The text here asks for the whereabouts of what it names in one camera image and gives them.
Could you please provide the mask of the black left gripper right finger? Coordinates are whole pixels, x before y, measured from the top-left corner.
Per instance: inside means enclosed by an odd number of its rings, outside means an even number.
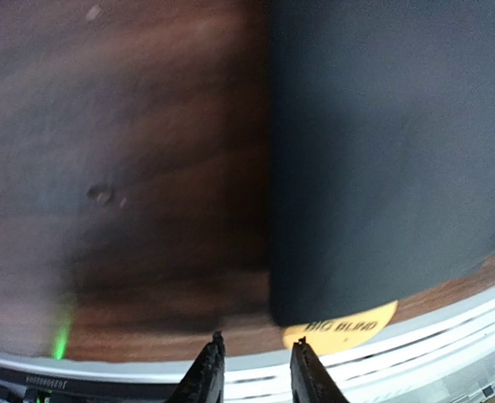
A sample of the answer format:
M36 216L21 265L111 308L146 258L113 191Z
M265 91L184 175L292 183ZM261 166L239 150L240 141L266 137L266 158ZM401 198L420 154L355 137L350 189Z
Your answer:
M305 337L292 346L290 370L294 403L349 403Z

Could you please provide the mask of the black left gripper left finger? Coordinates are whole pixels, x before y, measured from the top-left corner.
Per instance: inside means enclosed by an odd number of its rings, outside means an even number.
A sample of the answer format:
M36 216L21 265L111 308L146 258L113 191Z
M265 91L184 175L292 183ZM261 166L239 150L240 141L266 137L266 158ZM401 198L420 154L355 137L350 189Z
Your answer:
M213 334L193 361L166 403L223 403L225 344L220 331Z

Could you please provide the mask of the orange big blind button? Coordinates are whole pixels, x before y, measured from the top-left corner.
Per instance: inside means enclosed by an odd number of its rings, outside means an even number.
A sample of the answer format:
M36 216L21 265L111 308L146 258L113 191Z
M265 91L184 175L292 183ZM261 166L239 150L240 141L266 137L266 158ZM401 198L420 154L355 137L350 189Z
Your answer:
M345 351L376 336L392 320L397 308L398 301L392 301L347 317L287 327L282 341L292 350L295 343L305 339L318 356Z

